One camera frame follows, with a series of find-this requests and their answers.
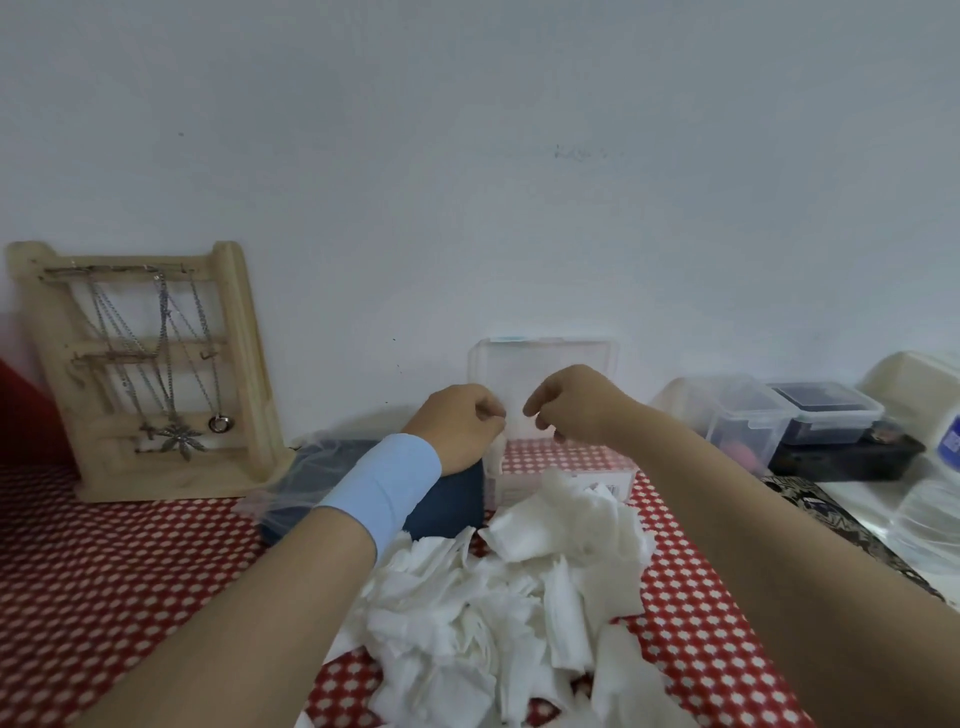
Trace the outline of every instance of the label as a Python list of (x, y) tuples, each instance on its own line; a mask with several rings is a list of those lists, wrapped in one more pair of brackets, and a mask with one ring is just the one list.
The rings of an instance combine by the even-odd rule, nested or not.
[(937, 447), (940, 459), (960, 471), (960, 416), (953, 418), (953, 424), (947, 428), (947, 433)]

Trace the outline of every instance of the navy cloth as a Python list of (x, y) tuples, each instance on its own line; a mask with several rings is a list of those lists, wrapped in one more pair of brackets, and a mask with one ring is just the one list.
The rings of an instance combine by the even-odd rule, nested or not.
[[(261, 520), (260, 535), (268, 546), (273, 546), (297, 525), (311, 510), (302, 504), (320, 502), (326, 491), (333, 488), (346, 472), (368, 450), (375, 440), (332, 441), (307, 446), (297, 453), (290, 471), (276, 485), (275, 503), (285, 500), (294, 504), (268, 511)], [(333, 457), (327, 453), (334, 452)], [(317, 492), (315, 497), (304, 494)], [(484, 521), (484, 476), (482, 463), (475, 463), (462, 473), (445, 475), (434, 484), (413, 513), (407, 517), (403, 530), (414, 539), (423, 536), (453, 538), (467, 526), (479, 528)]]

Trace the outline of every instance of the forearm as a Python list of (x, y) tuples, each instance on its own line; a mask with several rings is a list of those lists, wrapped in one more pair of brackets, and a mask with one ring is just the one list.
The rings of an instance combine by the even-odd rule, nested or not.
[(666, 415), (609, 444), (647, 473), (818, 725), (956, 725), (960, 619)]
[(77, 725), (292, 726), (374, 559), (359, 522), (313, 511)]

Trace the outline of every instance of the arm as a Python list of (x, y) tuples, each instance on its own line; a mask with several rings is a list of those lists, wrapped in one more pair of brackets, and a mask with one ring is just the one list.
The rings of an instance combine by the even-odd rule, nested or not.
[(960, 616), (587, 367), (524, 407), (633, 458), (707, 556), (817, 725), (960, 725)]
[(483, 387), (431, 396), (277, 546), (161, 644), (78, 728), (293, 726), (376, 561), (441, 474), (503, 429)]

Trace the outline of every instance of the red polka dot tablecloth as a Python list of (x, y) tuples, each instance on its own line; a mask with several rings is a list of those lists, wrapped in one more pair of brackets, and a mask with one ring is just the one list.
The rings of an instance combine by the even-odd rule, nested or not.
[(636, 470), (633, 460), (610, 448), (575, 443), (558, 445), (551, 438), (511, 440), (503, 451), (504, 473), (542, 473), (551, 465), (569, 472)]
[[(233, 500), (80, 503), (66, 470), (0, 471), (0, 726), (61, 726), (92, 705), (262, 552)], [(623, 619), (700, 725), (812, 726), (709, 564), (641, 475), (657, 534), (646, 613)], [(317, 726), (376, 726), (362, 649), (325, 666)], [(556, 714), (533, 701), (529, 722)]]

